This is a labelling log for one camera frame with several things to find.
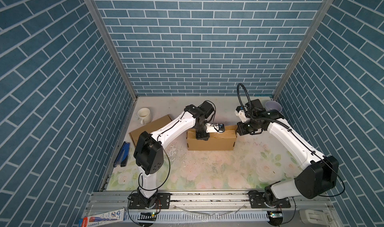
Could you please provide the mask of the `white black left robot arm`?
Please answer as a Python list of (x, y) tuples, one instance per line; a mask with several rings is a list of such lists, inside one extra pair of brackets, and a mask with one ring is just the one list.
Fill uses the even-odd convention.
[(145, 200), (157, 194), (156, 172), (164, 163), (165, 148), (189, 129), (194, 129), (197, 140), (207, 141), (211, 133), (223, 133), (223, 124), (212, 123), (216, 116), (216, 106), (206, 100), (201, 105), (193, 104), (184, 108), (183, 112), (173, 121), (157, 131), (140, 134), (136, 144), (134, 158), (139, 167), (138, 193)]

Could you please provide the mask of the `brown cardboard box sheet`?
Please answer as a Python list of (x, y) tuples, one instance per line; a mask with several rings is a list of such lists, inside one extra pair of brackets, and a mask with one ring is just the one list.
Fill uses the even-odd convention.
[(163, 128), (164, 126), (168, 125), (170, 122), (172, 122), (172, 119), (169, 115), (166, 115), (162, 118), (159, 118), (155, 121), (152, 121), (151, 123), (147, 124), (147, 125), (144, 125), (143, 127), (140, 127), (132, 132), (129, 133), (132, 141), (133, 141), (133, 145), (136, 147), (137, 146), (137, 143), (138, 143), (138, 140), (139, 140), (139, 136), (144, 132), (148, 132), (149, 134), (154, 132), (154, 131), (157, 131), (161, 128)]
[(210, 133), (207, 141), (197, 140), (196, 131), (187, 132), (187, 147), (189, 151), (232, 151), (237, 140), (236, 125), (226, 126), (224, 133)]

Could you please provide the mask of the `brown cardboard box top sheet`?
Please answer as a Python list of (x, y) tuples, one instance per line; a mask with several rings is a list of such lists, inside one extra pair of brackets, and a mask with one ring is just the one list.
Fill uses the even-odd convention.
[(154, 131), (157, 131), (161, 128), (163, 128), (164, 126), (168, 125), (170, 122), (172, 122), (172, 119), (169, 115), (166, 115), (162, 118), (159, 118), (155, 121), (152, 121), (151, 123), (147, 124), (147, 125), (144, 125), (143, 127), (140, 127), (132, 132), (129, 133), (132, 141), (133, 141), (133, 145), (136, 147), (137, 146), (137, 143), (138, 143), (138, 140), (139, 140), (139, 136), (144, 132), (148, 132), (149, 134), (154, 132)]

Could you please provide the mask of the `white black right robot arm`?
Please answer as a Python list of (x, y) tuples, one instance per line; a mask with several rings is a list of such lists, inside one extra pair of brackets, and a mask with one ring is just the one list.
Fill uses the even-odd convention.
[(337, 184), (339, 162), (325, 156), (301, 137), (278, 110), (266, 110), (260, 100), (241, 104), (235, 110), (240, 118), (237, 133), (258, 135), (264, 131), (275, 136), (297, 160), (301, 173), (288, 181), (265, 187), (262, 200), (268, 207), (276, 207), (289, 197), (313, 199)]

